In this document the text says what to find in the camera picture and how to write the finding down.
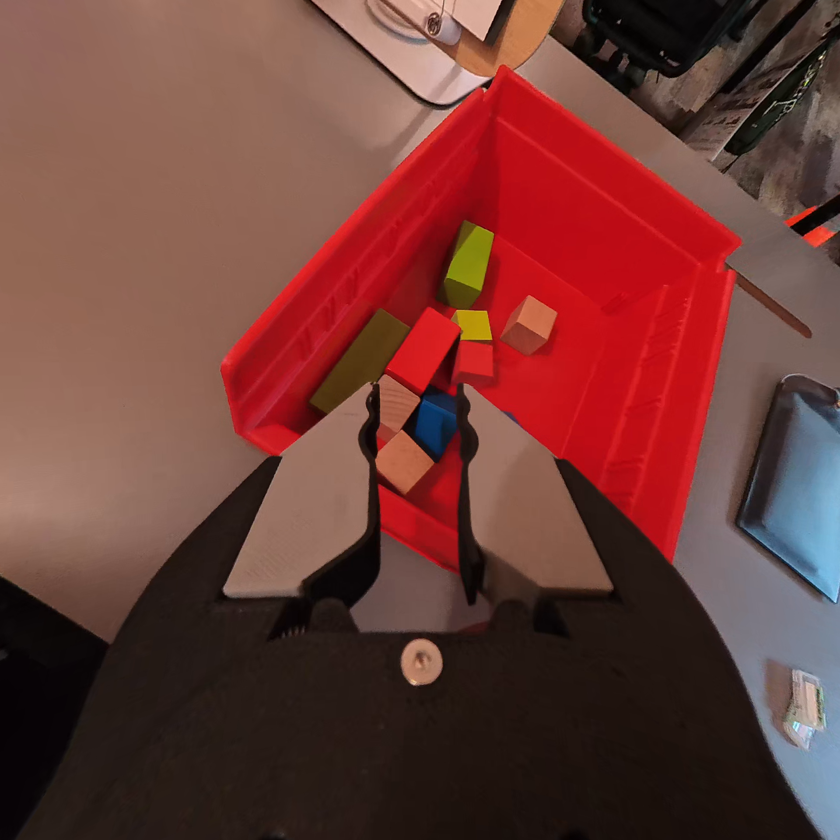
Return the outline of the long red wooden block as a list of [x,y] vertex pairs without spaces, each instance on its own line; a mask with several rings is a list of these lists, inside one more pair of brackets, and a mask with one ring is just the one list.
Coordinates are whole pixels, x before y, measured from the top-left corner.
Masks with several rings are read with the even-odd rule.
[[457,343],[461,328],[451,318],[426,308],[385,367],[385,374],[420,396]]

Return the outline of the small red wooden block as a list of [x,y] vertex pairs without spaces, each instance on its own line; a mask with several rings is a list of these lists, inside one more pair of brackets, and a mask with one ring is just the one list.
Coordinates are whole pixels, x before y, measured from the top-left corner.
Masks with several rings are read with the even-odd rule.
[[496,380],[492,343],[460,340],[455,355],[450,384],[487,385]]

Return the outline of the black plastic tray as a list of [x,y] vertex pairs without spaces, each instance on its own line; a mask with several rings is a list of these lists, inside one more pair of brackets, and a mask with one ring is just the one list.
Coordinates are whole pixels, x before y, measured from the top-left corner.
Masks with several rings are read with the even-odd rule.
[[777,384],[737,527],[829,602],[839,588],[839,392],[803,374]]

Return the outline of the red plastic bin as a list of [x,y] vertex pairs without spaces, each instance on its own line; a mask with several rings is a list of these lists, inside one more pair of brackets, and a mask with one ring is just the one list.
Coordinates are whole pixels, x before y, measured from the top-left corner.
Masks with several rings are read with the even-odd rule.
[[280,455],[378,310],[412,327],[461,223],[495,235],[494,332],[533,296],[533,355],[502,344],[476,389],[569,460],[672,560],[715,381],[738,236],[511,70],[400,163],[228,352],[235,432]]

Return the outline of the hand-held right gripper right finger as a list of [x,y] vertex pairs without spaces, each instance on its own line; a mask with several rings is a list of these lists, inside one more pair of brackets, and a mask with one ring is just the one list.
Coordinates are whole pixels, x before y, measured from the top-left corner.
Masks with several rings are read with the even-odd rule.
[[458,572],[467,603],[607,597],[613,582],[553,453],[473,385],[457,387]]

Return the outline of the small crumpled wrapper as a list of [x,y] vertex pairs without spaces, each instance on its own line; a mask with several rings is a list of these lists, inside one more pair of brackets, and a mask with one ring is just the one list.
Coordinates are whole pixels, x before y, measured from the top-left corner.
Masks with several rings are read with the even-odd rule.
[[826,728],[822,681],[799,668],[791,670],[791,698],[782,718],[785,737],[798,749],[809,752],[814,736]]

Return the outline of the lime green wooden block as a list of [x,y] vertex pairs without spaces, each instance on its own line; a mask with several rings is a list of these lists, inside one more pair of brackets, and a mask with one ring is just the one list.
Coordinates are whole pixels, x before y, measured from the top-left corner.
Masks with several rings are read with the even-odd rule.
[[469,309],[485,284],[495,235],[464,220],[445,261],[436,300],[454,309]]

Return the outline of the natural wooden block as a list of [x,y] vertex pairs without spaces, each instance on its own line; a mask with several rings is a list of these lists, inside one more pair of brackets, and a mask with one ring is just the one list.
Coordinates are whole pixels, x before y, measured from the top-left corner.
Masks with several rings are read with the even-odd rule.
[[378,380],[378,386],[380,425],[377,437],[386,444],[404,429],[421,402],[421,397],[388,374],[383,374]]

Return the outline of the olive green wooden block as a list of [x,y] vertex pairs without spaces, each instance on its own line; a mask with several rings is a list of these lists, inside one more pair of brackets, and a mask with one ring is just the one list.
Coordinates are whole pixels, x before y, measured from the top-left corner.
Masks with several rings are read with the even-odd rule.
[[407,324],[376,310],[310,397],[309,406],[330,414],[364,384],[376,382],[409,332]]

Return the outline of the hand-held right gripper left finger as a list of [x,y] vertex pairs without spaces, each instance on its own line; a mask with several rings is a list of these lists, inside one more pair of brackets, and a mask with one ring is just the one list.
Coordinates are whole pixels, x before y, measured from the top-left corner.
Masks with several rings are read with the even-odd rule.
[[230,600],[357,603],[381,568],[378,384],[366,382],[288,447],[223,586]]

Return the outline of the natural wooden cube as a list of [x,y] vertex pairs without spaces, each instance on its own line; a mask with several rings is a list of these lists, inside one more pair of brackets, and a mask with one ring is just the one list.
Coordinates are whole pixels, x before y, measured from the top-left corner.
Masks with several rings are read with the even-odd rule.
[[499,341],[524,355],[533,355],[550,339],[558,312],[532,295],[508,318]]
[[397,432],[375,457],[378,475],[402,496],[411,492],[434,466],[434,460],[404,430]]

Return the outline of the wooden instruction board stand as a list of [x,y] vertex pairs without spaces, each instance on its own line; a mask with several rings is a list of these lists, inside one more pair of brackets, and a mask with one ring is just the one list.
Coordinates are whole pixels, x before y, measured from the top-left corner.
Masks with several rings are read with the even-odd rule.
[[448,108],[527,62],[565,1],[312,1],[416,98]]

